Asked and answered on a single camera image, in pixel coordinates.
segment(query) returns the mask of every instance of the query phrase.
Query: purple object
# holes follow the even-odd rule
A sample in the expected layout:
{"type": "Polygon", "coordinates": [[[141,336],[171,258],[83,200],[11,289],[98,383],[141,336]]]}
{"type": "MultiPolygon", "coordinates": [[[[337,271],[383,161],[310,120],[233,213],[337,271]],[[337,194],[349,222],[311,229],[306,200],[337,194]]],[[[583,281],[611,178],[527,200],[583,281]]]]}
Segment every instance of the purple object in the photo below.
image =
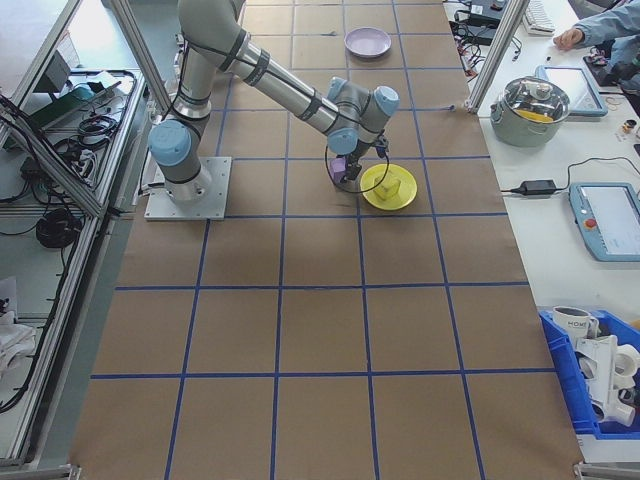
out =
{"type": "Polygon", "coordinates": [[[329,164],[329,172],[333,183],[342,183],[342,179],[347,171],[347,162],[344,157],[336,157],[329,164]]]}

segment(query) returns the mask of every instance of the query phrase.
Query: yellow object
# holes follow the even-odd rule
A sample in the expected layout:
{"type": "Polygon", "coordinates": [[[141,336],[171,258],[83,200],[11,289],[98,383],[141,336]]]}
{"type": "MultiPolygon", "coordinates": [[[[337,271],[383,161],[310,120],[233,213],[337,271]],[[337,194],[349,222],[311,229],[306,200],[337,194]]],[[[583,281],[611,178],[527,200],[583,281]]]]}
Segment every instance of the yellow object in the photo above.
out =
{"type": "Polygon", "coordinates": [[[521,117],[526,118],[528,120],[533,120],[534,122],[553,123],[553,118],[547,117],[546,115],[543,115],[541,113],[530,112],[529,110],[522,110],[519,108],[516,109],[516,113],[521,117]]]}
{"type": "Polygon", "coordinates": [[[385,176],[386,169],[384,163],[368,168],[360,178],[360,190],[375,187],[362,194],[367,202],[381,210],[400,210],[416,198],[418,184],[411,172],[399,165],[390,163],[385,176]]]}

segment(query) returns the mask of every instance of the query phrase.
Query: metal mounting plate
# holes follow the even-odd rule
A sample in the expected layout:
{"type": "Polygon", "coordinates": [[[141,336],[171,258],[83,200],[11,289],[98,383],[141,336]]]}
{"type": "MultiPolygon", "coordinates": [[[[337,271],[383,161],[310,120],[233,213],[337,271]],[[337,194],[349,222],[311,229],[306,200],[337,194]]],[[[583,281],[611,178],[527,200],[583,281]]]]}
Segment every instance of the metal mounting plate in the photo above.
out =
{"type": "MultiPolygon", "coordinates": [[[[197,202],[176,203],[164,188],[156,188],[149,194],[144,214],[147,220],[223,220],[227,206],[231,157],[201,157],[200,162],[211,174],[211,186],[197,202]]],[[[160,169],[154,182],[164,182],[160,169]]]]}

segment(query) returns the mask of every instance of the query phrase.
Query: stainless steel pot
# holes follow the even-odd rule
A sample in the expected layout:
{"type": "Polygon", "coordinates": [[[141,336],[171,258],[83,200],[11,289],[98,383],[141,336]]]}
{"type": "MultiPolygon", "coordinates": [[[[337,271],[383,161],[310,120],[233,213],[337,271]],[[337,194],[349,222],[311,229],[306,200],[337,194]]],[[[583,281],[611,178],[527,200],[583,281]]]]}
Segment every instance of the stainless steel pot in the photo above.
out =
{"type": "Polygon", "coordinates": [[[569,115],[569,97],[553,83],[535,77],[509,82],[491,105],[498,138],[517,147],[537,147],[556,134],[569,115]]]}

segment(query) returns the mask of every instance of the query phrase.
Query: person's hand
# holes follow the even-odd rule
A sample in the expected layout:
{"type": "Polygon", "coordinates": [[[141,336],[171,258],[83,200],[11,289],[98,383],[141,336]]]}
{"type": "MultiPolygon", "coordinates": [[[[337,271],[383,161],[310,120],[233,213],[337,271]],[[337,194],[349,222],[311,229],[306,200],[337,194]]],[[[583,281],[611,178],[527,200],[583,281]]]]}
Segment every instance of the person's hand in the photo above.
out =
{"type": "Polygon", "coordinates": [[[584,33],[577,28],[570,28],[566,32],[558,35],[553,39],[553,43],[556,44],[560,50],[571,50],[574,45],[584,40],[584,33]]]}

